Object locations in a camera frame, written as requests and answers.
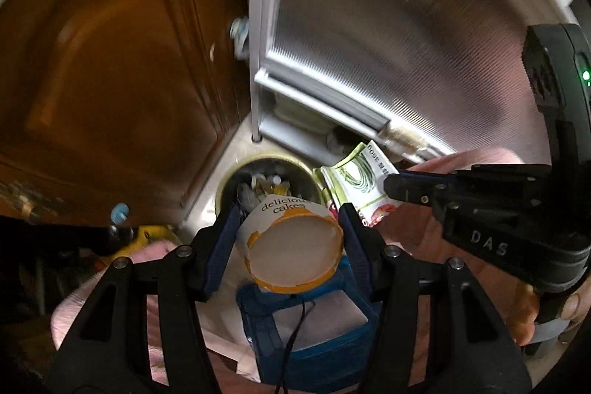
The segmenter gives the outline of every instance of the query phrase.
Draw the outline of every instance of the wooden cabinet door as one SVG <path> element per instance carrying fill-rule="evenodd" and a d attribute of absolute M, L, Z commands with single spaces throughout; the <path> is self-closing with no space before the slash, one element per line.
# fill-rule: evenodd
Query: wooden cabinet door
<path fill-rule="evenodd" d="M 108 225 L 125 202 L 129 224 L 179 223 L 247 114 L 228 39 L 238 4 L 7 0 L 0 195 L 24 185 L 58 199 L 43 222 Z M 0 199 L 0 214 L 31 204 Z"/>

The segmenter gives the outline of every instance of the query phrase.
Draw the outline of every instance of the blue stand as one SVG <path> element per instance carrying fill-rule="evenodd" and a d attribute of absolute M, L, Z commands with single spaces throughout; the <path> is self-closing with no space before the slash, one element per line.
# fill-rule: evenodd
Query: blue stand
<path fill-rule="evenodd" d="M 335 275 L 327 282 L 301 294 L 262 292 L 256 284 L 238 290 L 236 302 L 242 313 L 244 332 L 255 352 L 263 383 L 277 384 L 283 363 L 285 346 L 273 313 L 334 291 L 344 291 L 368 320 L 347 334 L 291 353 L 286 370 L 287 387 L 318 394 L 328 394 L 360 381 L 378 324 L 379 306 L 369 304 L 360 293 L 348 258 L 342 258 Z"/>

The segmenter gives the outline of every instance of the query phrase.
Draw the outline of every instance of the paper cup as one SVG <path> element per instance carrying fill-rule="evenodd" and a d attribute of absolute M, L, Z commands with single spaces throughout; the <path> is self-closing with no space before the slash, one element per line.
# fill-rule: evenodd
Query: paper cup
<path fill-rule="evenodd" d="M 294 294 L 323 284 L 336 272 L 343 231 L 320 204 L 270 195 L 242 223 L 236 243 L 260 287 Z"/>

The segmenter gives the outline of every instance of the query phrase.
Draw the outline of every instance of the screw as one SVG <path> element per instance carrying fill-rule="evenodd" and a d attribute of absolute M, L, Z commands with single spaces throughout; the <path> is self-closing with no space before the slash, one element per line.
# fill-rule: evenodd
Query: screw
<path fill-rule="evenodd" d="M 129 257 L 118 257 L 113 261 L 115 269 L 123 269 L 127 264 L 129 264 Z"/>
<path fill-rule="evenodd" d="M 386 246 L 383 248 L 383 253 L 386 254 L 386 257 L 398 257 L 400 254 L 403 253 L 403 250 L 400 249 L 398 246 L 394 246 L 391 244 L 390 246 Z"/>
<path fill-rule="evenodd" d="M 177 248 L 177 256 L 178 257 L 189 257 L 193 254 L 193 248 L 191 246 L 178 246 Z"/>
<path fill-rule="evenodd" d="M 447 263 L 449 264 L 451 269 L 456 270 L 460 270 L 466 265 L 460 257 L 450 257 L 449 259 L 447 259 Z"/>

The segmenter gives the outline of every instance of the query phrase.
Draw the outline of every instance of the black cable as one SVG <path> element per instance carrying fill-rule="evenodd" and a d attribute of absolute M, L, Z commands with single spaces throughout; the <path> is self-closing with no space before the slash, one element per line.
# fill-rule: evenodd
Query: black cable
<path fill-rule="evenodd" d="M 298 334 L 298 332 L 300 332 L 300 327 L 301 327 L 302 323 L 304 322 L 304 319 L 306 318 L 306 316 L 308 316 L 308 314 L 312 311 L 312 309 L 314 309 L 315 306 L 316 306 L 316 303 L 314 301 L 312 301 L 312 307 L 310 309 L 308 309 L 308 311 L 306 311 L 305 310 L 305 302 L 304 301 L 301 302 L 300 322 L 298 322 L 297 326 L 295 327 L 296 329 L 291 333 L 290 338 L 287 340 L 286 349 L 283 351 L 283 363 L 281 364 L 281 375 L 279 377 L 279 382 L 277 383 L 277 386 L 275 386 L 275 394 L 279 394 L 280 387 L 283 388 L 284 394 L 289 394 L 289 391 L 287 390 L 287 386 L 286 386 L 287 363 L 289 362 L 291 351 L 294 348 L 294 344 L 296 343 L 295 340 L 296 340 L 297 334 Z"/>

